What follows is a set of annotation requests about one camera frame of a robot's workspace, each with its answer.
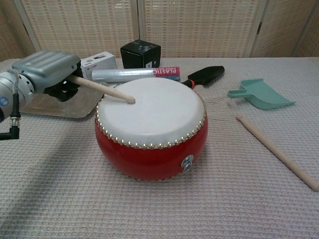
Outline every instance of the wall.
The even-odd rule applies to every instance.
[[[160,44],[162,57],[289,57],[294,49],[318,56],[318,17],[297,44],[315,1],[0,0],[0,59],[35,48],[120,57],[120,47],[139,37]]]
[[[319,57],[319,6],[297,51],[298,57]]]
[[[291,57],[315,0],[268,0],[251,57]]]
[[[21,58],[25,56],[22,46],[20,45],[12,25],[7,18],[0,1],[0,62],[10,58]]]
[[[145,0],[146,40],[164,57],[243,57],[261,0]]]
[[[101,51],[120,56],[133,41],[127,0],[22,0],[41,49],[88,57]]]

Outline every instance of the dustpan handle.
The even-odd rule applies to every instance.
[[[235,98],[248,98],[251,97],[251,94],[247,93],[247,90],[236,90],[236,91],[229,91],[227,93],[227,96],[229,98],[235,99]]]

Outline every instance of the white drum head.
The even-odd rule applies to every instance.
[[[164,78],[143,78],[117,90],[135,104],[106,96],[98,106],[98,121],[115,142],[136,148],[162,148],[195,135],[204,120],[201,98],[187,86]]]

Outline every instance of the drumstick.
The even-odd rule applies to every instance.
[[[70,75],[66,79],[74,84],[85,86],[85,87],[91,88],[92,90],[96,90],[104,94],[107,94],[109,96],[120,98],[122,100],[125,100],[129,104],[135,104],[135,99],[133,96],[125,95],[114,88],[107,87],[107,86],[104,86],[96,82],[93,82],[78,76],[74,76],[74,75]]]
[[[273,142],[263,135],[256,127],[254,127],[243,116],[237,115],[236,119],[240,121],[246,129],[248,129],[260,142],[262,142],[275,156],[277,156],[288,168],[290,168],[300,179],[303,180],[312,190],[319,190],[319,182],[311,177],[305,170],[297,165],[289,156],[280,150]]]

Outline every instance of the drumstick tip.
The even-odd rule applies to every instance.
[[[237,116],[236,116],[236,119],[237,119],[238,121],[240,121],[240,119],[241,119],[242,117],[243,117],[242,115],[237,115]]]
[[[312,190],[314,192],[318,192],[319,191],[319,183],[317,182],[317,184],[315,186],[312,187]]]
[[[129,104],[135,104],[136,101],[135,101],[135,98],[133,96],[128,96],[126,102]]]

